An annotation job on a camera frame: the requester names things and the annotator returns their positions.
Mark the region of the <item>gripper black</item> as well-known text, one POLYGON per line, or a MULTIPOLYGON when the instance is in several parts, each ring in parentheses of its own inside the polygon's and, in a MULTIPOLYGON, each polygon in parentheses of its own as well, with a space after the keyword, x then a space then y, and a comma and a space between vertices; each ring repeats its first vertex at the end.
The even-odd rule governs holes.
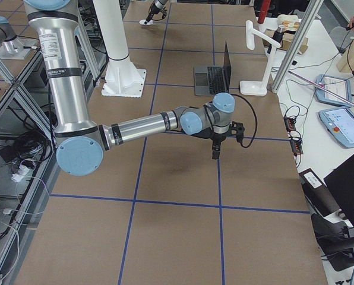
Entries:
POLYGON ((167 0, 154 0, 151 5, 151 12, 149 12, 146 19, 144 19, 144 24, 150 24, 153 20, 154 14, 158 14, 161 10, 166 7, 167 0))
POLYGON ((210 134, 210 139, 213 142, 212 145, 212 159, 213 160, 218 160, 220 157, 220 145, 222 141, 224 141, 227 137, 227 133, 216 133, 214 131, 211 132, 210 134))

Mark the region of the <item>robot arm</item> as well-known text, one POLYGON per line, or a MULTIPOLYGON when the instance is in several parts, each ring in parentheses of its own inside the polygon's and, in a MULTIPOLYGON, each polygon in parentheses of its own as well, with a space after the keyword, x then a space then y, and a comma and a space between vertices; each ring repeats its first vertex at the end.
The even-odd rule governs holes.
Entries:
MULTIPOLYGON (((217 93, 202 107, 181 106, 117 123, 109 123, 107 117, 94 121, 77 54, 77 2, 26 1, 24 5, 29 25, 40 40, 58 120, 53 132, 56 160, 64 172, 89 175, 99 168, 105 151, 175 129, 211 139, 213 158, 218 158, 221 142, 233 126, 235 98, 231 94, 217 93)), ((93 5, 108 57, 102 95, 141 97, 146 70, 136 68, 129 57, 119 2, 94 1, 93 5)))
MULTIPOLYGON (((61 34, 65 29, 72 33, 77 26, 76 1, 25 1, 28 21, 40 32, 44 61, 56 67, 76 67, 75 43, 71 36, 61 34)), ((118 1, 94 1, 102 36, 112 62, 124 61, 129 57, 127 40, 118 1)), ((8 20, 0 17, 0 44, 14 42, 16 33, 8 20)))

